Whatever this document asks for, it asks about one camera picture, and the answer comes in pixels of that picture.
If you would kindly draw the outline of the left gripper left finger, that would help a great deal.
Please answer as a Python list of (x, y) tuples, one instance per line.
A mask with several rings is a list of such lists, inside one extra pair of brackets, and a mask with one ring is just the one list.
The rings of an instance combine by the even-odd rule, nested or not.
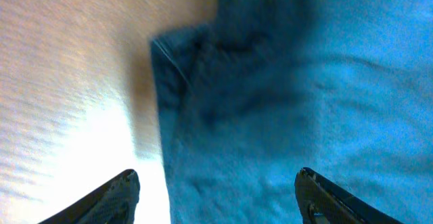
[(133, 224), (139, 191), (137, 172), (127, 169), (40, 224)]

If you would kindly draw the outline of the navy blue denim shorts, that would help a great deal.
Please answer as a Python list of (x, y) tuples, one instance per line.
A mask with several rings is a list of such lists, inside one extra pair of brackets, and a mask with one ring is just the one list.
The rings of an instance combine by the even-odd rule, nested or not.
[(150, 44), (173, 223), (300, 223), (311, 167), (432, 222), (432, 0), (218, 0)]

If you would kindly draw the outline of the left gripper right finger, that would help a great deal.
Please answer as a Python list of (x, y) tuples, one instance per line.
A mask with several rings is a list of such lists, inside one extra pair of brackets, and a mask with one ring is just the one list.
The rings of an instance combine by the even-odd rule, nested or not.
[(294, 186), (303, 224), (403, 224), (308, 167)]

